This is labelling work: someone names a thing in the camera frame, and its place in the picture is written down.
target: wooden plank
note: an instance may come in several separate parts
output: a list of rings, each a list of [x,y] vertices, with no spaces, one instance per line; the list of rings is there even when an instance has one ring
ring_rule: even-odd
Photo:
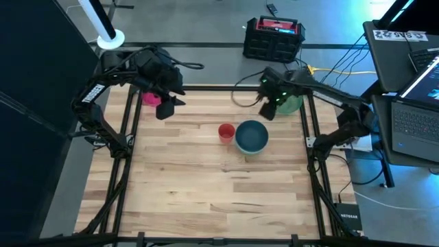
[[[105,118],[115,128],[127,92],[125,86],[110,94]],[[255,93],[236,96],[247,104]],[[120,235],[144,231],[149,237],[318,238],[299,112],[268,121],[258,115],[261,104],[237,107],[229,92],[188,91],[179,98],[187,105],[176,107],[176,114],[164,121],[155,118],[153,108],[142,107]],[[322,133],[336,129],[333,107],[317,99],[316,108]],[[217,136],[220,124],[237,126],[247,119],[262,122],[270,135],[268,146],[256,156],[221,144]],[[350,180],[348,168],[335,157],[328,158],[327,166],[336,196]],[[111,167],[108,150],[96,151],[76,231],[103,205]],[[342,199],[355,202],[351,186]]]

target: laptop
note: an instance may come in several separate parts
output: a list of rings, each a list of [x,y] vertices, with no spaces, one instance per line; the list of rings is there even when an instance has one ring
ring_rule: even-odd
[[[439,56],[392,102],[392,149],[439,162]]]

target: table leg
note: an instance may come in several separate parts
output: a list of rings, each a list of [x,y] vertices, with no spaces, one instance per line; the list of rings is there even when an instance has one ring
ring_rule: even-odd
[[[390,165],[384,159],[381,159],[381,166],[383,168],[383,174],[385,183],[381,184],[382,187],[393,188],[395,183],[393,181],[392,171],[390,170]]]

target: yellow cable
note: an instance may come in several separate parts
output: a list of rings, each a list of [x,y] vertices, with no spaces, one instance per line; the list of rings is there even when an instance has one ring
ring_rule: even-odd
[[[313,75],[315,71],[331,71],[331,69],[315,68],[315,67],[312,67],[312,66],[309,65],[309,64],[308,64],[308,70],[309,70],[309,72],[311,72],[311,75]],[[351,72],[351,73],[349,73],[349,72],[341,72],[341,71],[337,71],[337,70],[333,70],[333,72],[335,72],[335,73],[341,73],[341,74],[344,74],[344,75],[348,75],[348,74],[351,74],[351,75],[360,75],[360,74],[367,74],[367,73],[377,73],[377,72],[375,72],[375,71],[358,71],[358,72]]]

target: green cup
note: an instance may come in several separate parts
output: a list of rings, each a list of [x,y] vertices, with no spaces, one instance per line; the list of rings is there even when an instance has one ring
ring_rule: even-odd
[[[289,115],[297,111],[303,103],[303,96],[290,96],[282,106],[279,106],[276,110],[277,113],[282,115]]]

